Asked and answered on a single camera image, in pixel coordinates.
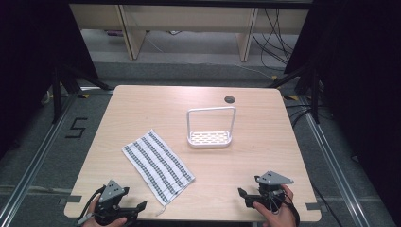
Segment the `dark curtain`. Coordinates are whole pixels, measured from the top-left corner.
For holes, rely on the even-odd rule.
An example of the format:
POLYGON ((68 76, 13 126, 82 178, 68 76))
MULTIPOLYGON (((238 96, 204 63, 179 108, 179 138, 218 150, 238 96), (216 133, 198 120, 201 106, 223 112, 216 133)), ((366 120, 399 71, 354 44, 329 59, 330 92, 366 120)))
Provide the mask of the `dark curtain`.
POLYGON ((287 70, 315 59, 324 95, 401 227, 401 0, 304 0, 287 70))
POLYGON ((67 0, 0 0, 0 159, 65 67, 97 72, 67 0))

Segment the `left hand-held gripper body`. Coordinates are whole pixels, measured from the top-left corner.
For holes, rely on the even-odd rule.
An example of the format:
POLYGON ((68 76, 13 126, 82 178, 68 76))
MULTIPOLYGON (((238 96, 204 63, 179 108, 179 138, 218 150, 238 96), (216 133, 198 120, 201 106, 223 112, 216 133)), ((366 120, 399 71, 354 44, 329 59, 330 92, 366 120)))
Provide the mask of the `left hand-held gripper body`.
POLYGON ((125 226, 133 226, 137 219, 134 208, 121 208, 119 203, 123 195, 123 189, 116 181, 110 180, 104 187, 96 203, 95 219, 102 226, 108 225, 119 218, 126 218, 125 226))

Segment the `light wooden desk frame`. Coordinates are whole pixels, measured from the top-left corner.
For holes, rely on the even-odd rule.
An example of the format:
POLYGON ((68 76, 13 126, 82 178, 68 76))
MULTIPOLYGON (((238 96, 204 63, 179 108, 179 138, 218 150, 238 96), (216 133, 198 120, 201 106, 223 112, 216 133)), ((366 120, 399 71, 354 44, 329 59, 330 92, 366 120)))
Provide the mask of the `light wooden desk frame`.
POLYGON ((237 39, 239 58, 246 61, 251 35, 273 30, 298 35, 305 9, 158 7, 133 5, 72 4, 70 9, 81 29, 120 30, 129 58, 138 58, 148 30, 229 32, 237 39))

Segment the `aluminium floor rail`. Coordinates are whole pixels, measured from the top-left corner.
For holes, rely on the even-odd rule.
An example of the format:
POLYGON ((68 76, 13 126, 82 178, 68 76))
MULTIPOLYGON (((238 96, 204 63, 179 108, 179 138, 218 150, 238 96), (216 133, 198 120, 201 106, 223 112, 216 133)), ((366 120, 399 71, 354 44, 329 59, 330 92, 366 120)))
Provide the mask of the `aluminium floor rail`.
POLYGON ((354 161, 342 157, 344 148, 332 147, 321 125, 312 117, 306 97, 286 96, 285 104, 312 190, 326 210, 323 220, 333 220, 337 227, 373 227, 353 187, 357 179, 346 175, 345 164, 352 165, 354 161))
POLYGON ((0 160, 0 227, 75 227, 64 208, 111 95, 63 94, 58 121, 52 97, 34 113, 0 160))

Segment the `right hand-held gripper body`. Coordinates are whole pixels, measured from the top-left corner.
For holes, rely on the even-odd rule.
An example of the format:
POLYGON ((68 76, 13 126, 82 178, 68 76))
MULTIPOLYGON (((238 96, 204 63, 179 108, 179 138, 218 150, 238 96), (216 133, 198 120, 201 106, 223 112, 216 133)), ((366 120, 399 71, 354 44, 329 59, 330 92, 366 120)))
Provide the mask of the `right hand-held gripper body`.
POLYGON ((291 184, 294 181, 288 177, 278 174, 274 171, 268 171, 260 176, 258 195, 250 195, 249 199, 245 199, 245 204, 249 208, 253 208, 255 201, 263 204, 268 210, 277 212, 285 201, 287 193, 283 188, 283 184, 291 184))

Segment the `person's left hand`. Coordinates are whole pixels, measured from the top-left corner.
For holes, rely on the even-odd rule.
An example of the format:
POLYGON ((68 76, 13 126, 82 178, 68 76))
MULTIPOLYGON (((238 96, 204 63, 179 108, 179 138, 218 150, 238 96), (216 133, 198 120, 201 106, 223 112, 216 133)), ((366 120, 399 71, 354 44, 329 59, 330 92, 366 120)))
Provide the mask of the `person's left hand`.
MULTIPOLYGON (((96 198, 93 199, 93 201, 90 203, 88 210, 87 210, 87 215, 89 213, 94 213, 98 199, 99 199, 99 196, 96 196, 96 198)), ((95 217, 90 217, 83 223, 83 225, 81 227, 123 227, 126 222, 127 222, 127 219, 123 217, 123 218, 116 219, 114 222, 112 222, 108 225, 102 226, 96 222, 95 217)))

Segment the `white grey striped cloth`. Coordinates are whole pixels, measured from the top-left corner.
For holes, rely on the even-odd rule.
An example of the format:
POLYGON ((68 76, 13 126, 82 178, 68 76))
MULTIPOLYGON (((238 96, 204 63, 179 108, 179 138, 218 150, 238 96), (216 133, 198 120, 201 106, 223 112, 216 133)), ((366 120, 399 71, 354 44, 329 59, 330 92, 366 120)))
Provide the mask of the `white grey striped cloth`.
POLYGON ((122 152, 163 206, 195 181, 193 173, 154 130, 124 146, 122 152))

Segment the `grey plug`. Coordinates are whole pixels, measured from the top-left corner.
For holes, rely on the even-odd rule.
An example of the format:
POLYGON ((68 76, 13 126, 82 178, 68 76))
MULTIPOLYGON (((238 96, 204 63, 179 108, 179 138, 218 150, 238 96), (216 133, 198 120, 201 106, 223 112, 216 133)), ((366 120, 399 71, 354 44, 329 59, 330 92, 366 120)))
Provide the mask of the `grey plug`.
POLYGON ((93 216, 94 216, 93 213, 89 213, 89 214, 85 215, 83 218, 80 218, 77 221, 77 226, 81 226, 82 224, 84 224, 87 220, 89 220, 93 216))

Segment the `person's right hand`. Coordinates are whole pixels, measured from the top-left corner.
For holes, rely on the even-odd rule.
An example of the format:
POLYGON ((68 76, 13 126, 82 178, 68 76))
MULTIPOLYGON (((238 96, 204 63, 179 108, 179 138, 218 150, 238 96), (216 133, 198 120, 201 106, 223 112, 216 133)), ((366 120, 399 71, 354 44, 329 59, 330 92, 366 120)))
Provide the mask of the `person's right hand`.
POLYGON ((282 204, 278 214, 273 214, 263 204, 254 202, 253 207, 266 219, 262 227, 297 227, 296 218, 286 204, 282 204))

